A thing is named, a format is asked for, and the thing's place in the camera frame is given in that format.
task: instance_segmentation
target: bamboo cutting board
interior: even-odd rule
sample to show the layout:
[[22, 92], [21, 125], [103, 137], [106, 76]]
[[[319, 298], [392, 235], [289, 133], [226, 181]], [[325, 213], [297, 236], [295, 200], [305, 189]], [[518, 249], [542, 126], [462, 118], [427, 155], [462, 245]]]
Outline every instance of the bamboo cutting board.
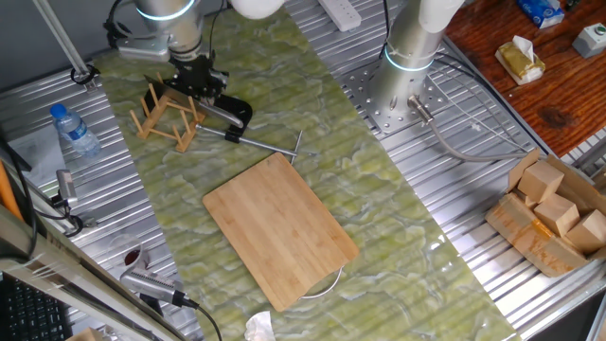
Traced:
[[281, 153], [203, 203], [279, 312], [360, 252]]

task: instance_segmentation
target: small wooden block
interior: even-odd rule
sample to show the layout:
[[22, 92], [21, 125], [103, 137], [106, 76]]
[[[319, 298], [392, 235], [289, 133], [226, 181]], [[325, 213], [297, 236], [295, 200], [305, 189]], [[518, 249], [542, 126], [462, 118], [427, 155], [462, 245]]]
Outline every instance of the small wooden block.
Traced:
[[579, 222], [579, 211], [575, 203], [555, 193], [539, 204], [534, 213], [560, 237], [565, 236]]
[[566, 238], [584, 254], [598, 251], [606, 246], [606, 217], [598, 210], [589, 213], [566, 234]]
[[544, 161], [524, 170], [518, 189], [536, 203], [542, 203], [558, 190], [564, 174]]
[[524, 203], [524, 205], [526, 205], [526, 207], [530, 208], [530, 209], [534, 209], [534, 207], [536, 207], [539, 203], [537, 203], [536, 201], [528, 198], [527, 195], [523, 194], [519, 189], [514, 188], [513, 189], [513, 193], [515, 193], [515, 195], [518, 196], [518, 198], [520, 198], [520, 200], [522, 200], [522, 202]]

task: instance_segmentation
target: paper towel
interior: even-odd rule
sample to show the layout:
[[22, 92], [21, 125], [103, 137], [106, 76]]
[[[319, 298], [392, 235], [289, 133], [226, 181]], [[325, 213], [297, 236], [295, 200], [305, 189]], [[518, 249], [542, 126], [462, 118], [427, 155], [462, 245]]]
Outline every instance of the paper towel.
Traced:
[[269, 312], [255, 314], [246, 322], [246, 341], [276, 341]]

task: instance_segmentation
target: wooden table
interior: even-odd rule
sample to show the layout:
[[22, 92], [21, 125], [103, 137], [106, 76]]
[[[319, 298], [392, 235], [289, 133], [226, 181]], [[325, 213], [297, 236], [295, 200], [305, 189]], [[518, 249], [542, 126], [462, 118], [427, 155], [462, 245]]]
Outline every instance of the wooden table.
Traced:
[[[606, 0], [582, 0], [562, 23], [538, 29], [514, 0], [477, 0], [461, 9], [446, 34], [558, 156], [606, 126], [606, 52], [583, 59], [572, 42], [606, 20]], [[518, 86], [494, 57], [519, 35], [545, 62], [543, 77]]]

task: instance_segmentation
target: metal rod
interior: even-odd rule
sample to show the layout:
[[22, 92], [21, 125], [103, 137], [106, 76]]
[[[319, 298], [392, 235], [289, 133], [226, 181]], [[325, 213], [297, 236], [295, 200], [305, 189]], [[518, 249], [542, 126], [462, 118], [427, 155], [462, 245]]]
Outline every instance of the metal rod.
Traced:
[[[303, 131], [299, 132], [299, 137], [296, 138], [296, 144], [294, 145], [294, 151], [298, 151], [299, 149], [299, 143], [301, 143], [301, 136], [303, 136]], [[293, 158], [291, 158], [291, 165], [294, 163], [294, 158], [296, 156], [293, 156]]]
[[76, 69], [76, 72], [81, 76], [87, 75], [88, 67], [82, 60], [82, 57], [78, 53], [78, 50], [72, 44], [71, 40], [69, 39], [69, 36], [67, 35], [67, 32], [65, 32], [65, 29], [61, 25], [59, 18], [57, 18], [55, 11], [53, 10], [53, 8], [50, 7], [48, 1], [33, 0], [33, 2], [42, 17], [45, 19], [46, 24], [50, 28], [51, 32], [53, 32], [53, 35], [55, 36], [55, 39], [57, 39], [57, 42], [59, 43], [61, 48], [63, 49], [65, 56], [67, 56], [69, 62]]
[[[216, 129], [212, 129], [212, 128], [208, 128], [208, 127], [205, 127], [205, 126], [203, 126], [201, 124], [196, 124], [196, 129], [201, 129], [201, 130], [203, 130], [205, 132], [225, 137], [225, 132], [222, 132], [222, 131], [216, 130]], [[290, 155], [290, 156], [297, 156], [296, 152], [289, 151], [289, 150], [286, 150], [286, 149], [283, 149], [283, 148], [279, 148], [279, 147], [276, 147], [276, 146], [272, 146], [272, 145], [269, 145], [267, 143], [259, 142], [259, 141], [256, 141], [254, 139], [250, 139], [250, 138], [246, 138], [246, 137], [240, 137], [240, 142], [246, 143], [246, 144], [249, 144], [249, 145], [253, 145], [253, 146], [256, 146], [256, 147], [259, 147], [259, 148], [263, 148], [263, 149], [266, 149], [266, 150], [270, 150], [270, 151], [274, 151], [274, 152], [279, 152], [279, 153], [284, 153], [284, 154], [287, 154], [287, 155]]]

